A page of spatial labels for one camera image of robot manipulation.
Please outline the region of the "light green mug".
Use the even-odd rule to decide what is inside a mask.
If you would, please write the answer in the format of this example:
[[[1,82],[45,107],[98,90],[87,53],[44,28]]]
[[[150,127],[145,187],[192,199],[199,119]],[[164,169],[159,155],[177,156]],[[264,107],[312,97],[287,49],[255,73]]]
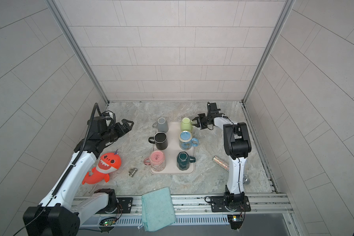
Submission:
[[[192,121],[190,118],[188,117],[185,117],[182,119],[182,122],[181,122],[181,132],[183,131],[188,131],[190,133],[193,132],[193,125],[192,125]]]

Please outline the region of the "grey mug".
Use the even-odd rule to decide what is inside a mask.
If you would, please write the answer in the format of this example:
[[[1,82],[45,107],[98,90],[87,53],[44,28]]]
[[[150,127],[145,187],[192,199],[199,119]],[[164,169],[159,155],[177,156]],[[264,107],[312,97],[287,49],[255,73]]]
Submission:
[[[156,128],[158,132],[167,133],[169,131],[167,120],[163,117],[160,117],[157,122],[152,125],[152,127]]]

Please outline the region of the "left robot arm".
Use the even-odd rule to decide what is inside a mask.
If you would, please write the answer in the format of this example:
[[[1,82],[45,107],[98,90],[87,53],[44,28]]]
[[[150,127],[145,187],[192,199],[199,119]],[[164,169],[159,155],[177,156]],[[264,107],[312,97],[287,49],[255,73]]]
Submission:
[[[134,122],[117,122],[113,112],[102,113],[95,104],[87,125],[84,139],[57,183],[37,206],[25,211],[24,228],[29,236],[75,236],[80,226],[100,211],[123,213],[114,189],[100,189],[77,207],[72,202],[103,150],[130,132]]]

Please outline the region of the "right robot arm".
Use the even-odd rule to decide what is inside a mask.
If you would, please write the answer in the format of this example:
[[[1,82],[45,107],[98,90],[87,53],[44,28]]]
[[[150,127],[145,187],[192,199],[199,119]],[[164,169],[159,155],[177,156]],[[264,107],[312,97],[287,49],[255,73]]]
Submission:
[[[223,130],[224,149],[230,157],[229,178],[226,184],[224,200],[227,208],[236,208],[244,203],[243,186],[246,158],[252,150],[247,124],[234,123],[220,112],[216,103],[207,103],[207,113],[201,113],[193,119],[195,127],[206,129],[209,125]]]

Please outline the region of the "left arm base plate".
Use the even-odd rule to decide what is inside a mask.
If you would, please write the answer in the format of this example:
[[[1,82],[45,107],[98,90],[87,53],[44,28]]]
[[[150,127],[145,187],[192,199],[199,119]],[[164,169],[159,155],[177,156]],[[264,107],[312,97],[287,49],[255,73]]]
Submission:
[[[106,214],[127,214],[131,213],[133,198],[131,197],[120,197],[117,198],[118,204],[114,208],[110,208],[108,211],[104,211]]]

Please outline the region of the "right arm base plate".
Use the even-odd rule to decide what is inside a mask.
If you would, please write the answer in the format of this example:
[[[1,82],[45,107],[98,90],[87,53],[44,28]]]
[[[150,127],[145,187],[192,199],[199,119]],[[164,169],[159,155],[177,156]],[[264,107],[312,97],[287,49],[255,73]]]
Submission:
[[[251,206],[247,196],[242,201],[227,201],[224,196],[210,196],[208,201],[212,212],[250,212]]]

